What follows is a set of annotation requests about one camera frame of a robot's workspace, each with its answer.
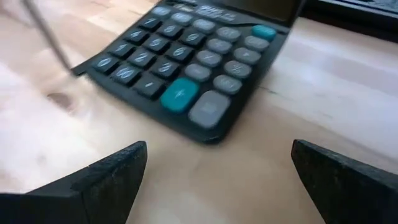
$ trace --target teal button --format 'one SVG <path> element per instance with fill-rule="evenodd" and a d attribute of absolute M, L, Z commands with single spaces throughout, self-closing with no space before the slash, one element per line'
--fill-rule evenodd
<path fill-rule="evenodd" d="M 181 113 L 198 93 L 199 86 L 186 78 L 175 80 L 160 97 L 162 105 L 170 111 Z"/>
<path fill-rule="evenodd" d="M 270 27 L 266 27 L 263 25 L 256 25 L 252 28 L 251 30 L 253 36 L 266 39 L 268 41 L 274 40 L 274 37 L 276 35 L 276 30 Z"/>

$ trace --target wood grain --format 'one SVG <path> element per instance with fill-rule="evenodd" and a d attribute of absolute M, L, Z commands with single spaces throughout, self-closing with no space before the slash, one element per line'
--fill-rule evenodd
<path fill-rule="evenodd" d="M 76 65 L 154 3 L 40 5 Z M 323 220 L 290 159 L 294 139 L 398 174 L 397 44 L 299 19 L 227 139 L 203 146 L 86 77 L 71 80 L 10 13 L 0 14 L 0 191 L 30 191 L 145 140 L 149 161 L 127 223 L 315 224 Z M 66 93 L 73 111 L 49 101 L 51 92 Z"/>

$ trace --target calculator keypad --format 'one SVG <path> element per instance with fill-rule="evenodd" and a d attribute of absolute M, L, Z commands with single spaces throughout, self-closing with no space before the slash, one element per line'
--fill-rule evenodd
<path fill-rule="evenodd" d="M 158 35 L 154 34 L 147 41 L 144 42 L 143 46 L 151 50 L 157 54 L 162 54 L 165 52 L 170 45 L 170 42 L 162 37 L 159 37 Z"/>
<path fill-rule="evenodd" d="M 149 51 L 141 48 L 141 49 L 136 50 L 128 58 L 127 61 L 139 68 L 147 69 L 149 66 L 152 65 L 152 62 L 154 61 L 154 59 L 155 59 L 155 54 L 150 53 Z"/>
<path fill-rule="evenodd" d="M 253 67 L 276 35 L 264 26 L 257 29 L 247 35 L 238 27 L 159 6 L 92 67 L 121 88 L 158 103 L 165 113 L 212 129 L 244 91 Z"/>

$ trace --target metal rod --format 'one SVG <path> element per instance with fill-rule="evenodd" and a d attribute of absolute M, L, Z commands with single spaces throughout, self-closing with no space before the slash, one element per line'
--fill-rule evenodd
<path fill-rule="evenodd" d="M 22 0 L 22 4 L 27 9 L 31 18 L 33 19 L 33 21 L 36 23 L 37 27 L 39 28 L 39 31 L 42 33 L 44 39 L 50 45 L 50 47 L 53 50 L 53 52 L 55 53 L 55 55 L 58 57 L 59 61 L 63 65 L 63 67 L 66 70 L 68 70 L 70 73 L 72 73 L 72 75 L 73 75 L 73 72 L 71 70 L 72 66 L 70 65 L 65 54 L 62 52 L 61 46 L 57 42 L 57 38 L 55 38 L 55 36 L 51 32 L 50 27 L 46 24 L 45 20 L 40 15 L 40 11 L 37 9 L 37 6 L 31 0 Z"/>

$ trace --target calculator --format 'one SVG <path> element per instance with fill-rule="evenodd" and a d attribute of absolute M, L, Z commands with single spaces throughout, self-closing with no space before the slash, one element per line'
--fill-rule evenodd
<path fill-rule="evenodd" d="M 219 143 L 304 1 L 163 0 L 73 70 L 189 138 Z"/>

